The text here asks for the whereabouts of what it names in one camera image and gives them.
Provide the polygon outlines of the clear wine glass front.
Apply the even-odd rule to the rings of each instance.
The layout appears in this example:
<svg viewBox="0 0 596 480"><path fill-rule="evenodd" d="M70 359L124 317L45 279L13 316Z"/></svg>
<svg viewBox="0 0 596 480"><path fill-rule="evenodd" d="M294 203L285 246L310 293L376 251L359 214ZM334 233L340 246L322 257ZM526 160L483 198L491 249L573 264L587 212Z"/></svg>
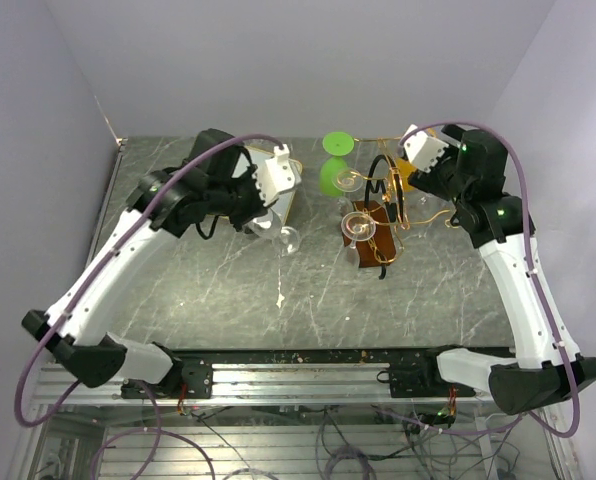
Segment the clear wine glass front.
<svg viewBox="0 0 596 480"><path fill-rule="evenodd" d="M348 240L345 246L345 259L353 267L360 266L361 257L358 244L372 239L376 233L376 223L367 213L353 211L346 214L341 220L341 232Z"/></svg>

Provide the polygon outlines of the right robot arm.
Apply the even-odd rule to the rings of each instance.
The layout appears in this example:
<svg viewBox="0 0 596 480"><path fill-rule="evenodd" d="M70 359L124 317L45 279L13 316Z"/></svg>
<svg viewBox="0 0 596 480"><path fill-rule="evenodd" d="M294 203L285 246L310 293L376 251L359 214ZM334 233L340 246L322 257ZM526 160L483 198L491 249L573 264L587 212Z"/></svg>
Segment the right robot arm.
<svg viewBox="0 0 596 480"><path fill-rule="evenodd" d="M453 383L491 395L508 415L575 400L596 381L596 358L585 357L565 326L539 260L527 195L505 190L511 146L485 126L445 124L441 137L410 125L399 154L414 168L414 188L454 206L453 225L464 230L485 262L502 299L514 341L510 358L463 347L442 351L418 373L428 394Z"/></svg>

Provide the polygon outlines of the orange plastic wine glass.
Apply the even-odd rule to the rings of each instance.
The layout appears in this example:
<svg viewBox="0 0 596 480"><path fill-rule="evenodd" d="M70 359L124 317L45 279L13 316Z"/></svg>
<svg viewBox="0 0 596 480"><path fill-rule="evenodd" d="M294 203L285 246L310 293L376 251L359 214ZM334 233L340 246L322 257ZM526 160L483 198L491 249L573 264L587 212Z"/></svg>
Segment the orange plastic wine glass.
<svg viewBox="0 0 596 480"><path fill-rule="evenodd" d="M398 169L405 192L414 190L409 177L413 173L429 173L443 149L432 132L421 130L413 134L417 129L417 125L411 124L404 133L406 140L399 140L397 148L397 155L400 158Z"/></svg>

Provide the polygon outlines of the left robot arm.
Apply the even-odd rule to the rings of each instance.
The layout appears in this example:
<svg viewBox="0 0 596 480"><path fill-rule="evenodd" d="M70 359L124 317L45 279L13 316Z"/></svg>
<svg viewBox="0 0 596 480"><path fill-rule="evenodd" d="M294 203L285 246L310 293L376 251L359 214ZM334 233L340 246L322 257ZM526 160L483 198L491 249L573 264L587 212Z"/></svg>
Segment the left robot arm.
<svg viewBox="0 0 596 480"><path fill-rule="evenodd" d="M273 152L257 165L246 147L252 138L200 132L179 165L139 181L107 242L68 291L47 310L25 315L22 326L37 349L50 352L76 385L97 388L122 376L160 397L180 389L183 361L158 343L114 335L112 313L133 280L189 228L212 216L241 230L297 185L288 146L260 135Z"/></svg>

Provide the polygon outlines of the clear wine glass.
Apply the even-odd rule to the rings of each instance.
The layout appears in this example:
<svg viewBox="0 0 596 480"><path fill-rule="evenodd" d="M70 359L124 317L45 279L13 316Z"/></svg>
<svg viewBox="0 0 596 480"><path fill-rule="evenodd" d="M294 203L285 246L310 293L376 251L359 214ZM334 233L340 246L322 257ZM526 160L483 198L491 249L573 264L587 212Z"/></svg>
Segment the clear wine glass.
<svg viewBox="0 0 596 480"><path fill-rule="evenodd" d="M361 189L363 182L362 175L351 168L340 170L334 175L332 184L340 193L337 208L341 217L355 209L350 194Z"/></svg>
<svg viewBox="0 0 596 480"><path fill-rule="evenodd" d="M376 223L367 213L353 211L346 214L341 220L341 232L348 240L345 246L345 259L353 267L360 266L361 257L358 244L372 239L376 233Z"/></svg>
<svg viewBox="0 0 596 480"><path fill-rule="evenodd" d="M430 194L417 192L414 206L418 211L432 211L438 205L438 199Z"/></svg>

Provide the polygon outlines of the clear tall flute glass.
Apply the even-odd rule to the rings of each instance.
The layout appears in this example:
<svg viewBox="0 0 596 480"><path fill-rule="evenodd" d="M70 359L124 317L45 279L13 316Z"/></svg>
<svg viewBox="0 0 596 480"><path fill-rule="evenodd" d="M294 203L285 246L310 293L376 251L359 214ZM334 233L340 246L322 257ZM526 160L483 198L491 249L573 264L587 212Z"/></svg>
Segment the clear tall flute glass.
<svg viewBox="0 0 596 480"><path fill-rule="evenodd" d="M286 226L273 210L252 219L247 228L258 237L270 240L281 256L292 255L299 250L300 233L295 228Z"/></svg>

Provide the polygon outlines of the green plastic wine glass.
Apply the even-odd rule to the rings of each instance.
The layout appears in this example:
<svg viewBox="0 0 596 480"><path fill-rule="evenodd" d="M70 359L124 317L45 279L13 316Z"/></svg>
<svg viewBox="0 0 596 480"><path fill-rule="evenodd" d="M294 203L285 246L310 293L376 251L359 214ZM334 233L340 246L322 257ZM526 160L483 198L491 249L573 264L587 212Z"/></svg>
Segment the green plastic wine glass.
<svg viewBox="0 0 596 480"><path fill-rule="evenodd" d="M328 158L320 168L320 191L330 197L341 196L343 192L337 187L336 178L339 172L348 168L346 156L355 147L354 138L346 132L330 132L323 137L322 147Z"/></svg>

